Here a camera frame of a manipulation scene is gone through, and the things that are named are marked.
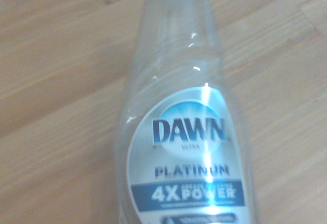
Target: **wooden table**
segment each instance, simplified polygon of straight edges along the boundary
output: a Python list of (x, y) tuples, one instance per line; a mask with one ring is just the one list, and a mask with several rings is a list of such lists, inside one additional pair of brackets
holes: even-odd
[[(0, 0), (0, 223), (117, 223), (112, 144), (145, 0)], [(327, 222), (327, 0), (210, 0), (262, 223)]]

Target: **blue banner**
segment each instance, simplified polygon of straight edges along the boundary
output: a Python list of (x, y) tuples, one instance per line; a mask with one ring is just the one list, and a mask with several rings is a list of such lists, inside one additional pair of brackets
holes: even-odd
[(132, 186), (140, 212), (206, 206), (244, 206), (241, 181), (169, 182)]

